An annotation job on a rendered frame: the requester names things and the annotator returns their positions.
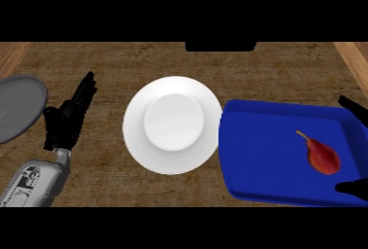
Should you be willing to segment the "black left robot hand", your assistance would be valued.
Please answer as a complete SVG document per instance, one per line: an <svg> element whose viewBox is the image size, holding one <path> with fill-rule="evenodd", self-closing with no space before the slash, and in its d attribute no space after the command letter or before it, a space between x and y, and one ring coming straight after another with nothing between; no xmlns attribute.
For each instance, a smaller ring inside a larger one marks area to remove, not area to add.
<svg viewBox="0 0 368 249"><path fill-rule="evenodd" d="M43 110L46 121L43 149L47 151L56 148L71 150L77 145L86 111L98 91L93 76L95 74L87 72L72 98L62 103L61 107L46 107Z"/></svg>

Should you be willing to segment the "grey round plate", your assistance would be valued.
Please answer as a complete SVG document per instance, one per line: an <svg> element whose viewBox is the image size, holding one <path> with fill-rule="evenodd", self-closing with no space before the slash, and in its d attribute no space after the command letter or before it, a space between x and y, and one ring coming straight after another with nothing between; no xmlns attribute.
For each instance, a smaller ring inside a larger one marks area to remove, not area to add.
<svg viewBox="0 0 368 249"><path fill-rule="evenodd" d="M47 88L31 75L0 79L0 144L21 136L38 120L47 102Z"/></svg>

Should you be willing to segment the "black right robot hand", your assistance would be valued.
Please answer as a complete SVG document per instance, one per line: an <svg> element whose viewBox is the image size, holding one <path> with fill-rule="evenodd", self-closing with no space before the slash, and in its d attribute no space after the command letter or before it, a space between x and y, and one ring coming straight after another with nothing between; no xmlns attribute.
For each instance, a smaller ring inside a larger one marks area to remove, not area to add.
<svg viewBox="0 0 368 249"><path fill-rule="evenodd" d="M368 109L343 95L340 96L338 104L350 111L356 119L368 128ZM368 202L368 178L337 183L336 191L341 194L356 196L359 199Z"/></svg>

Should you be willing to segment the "white oval plate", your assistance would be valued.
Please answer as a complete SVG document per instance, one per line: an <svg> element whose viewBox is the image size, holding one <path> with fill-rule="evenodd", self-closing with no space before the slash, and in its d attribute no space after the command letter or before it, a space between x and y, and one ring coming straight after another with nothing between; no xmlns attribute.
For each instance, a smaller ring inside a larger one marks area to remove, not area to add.
<svg viewBox="0 0 368 249"><path fill-rule="evenodd" d="M170 76L135 94L123 134L136 162L152 172L176 175L211 158L219 146L222 105L197 80Z"/></svg>

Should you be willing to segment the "blue tray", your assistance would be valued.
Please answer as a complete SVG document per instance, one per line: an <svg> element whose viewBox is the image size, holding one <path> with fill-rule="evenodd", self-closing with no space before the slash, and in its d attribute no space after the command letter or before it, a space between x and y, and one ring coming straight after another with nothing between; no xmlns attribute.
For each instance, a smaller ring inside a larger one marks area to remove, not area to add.
<svg viewBox="0 0 368 249"><path fill-rule="evenodd" d="M338 153L341 169L333 175L309 164L309 138ZM368 207L368 201L336 191L336 184L368 178L368 127L341 107L231 100L219 157L228 190L239 199Z"/></svg>

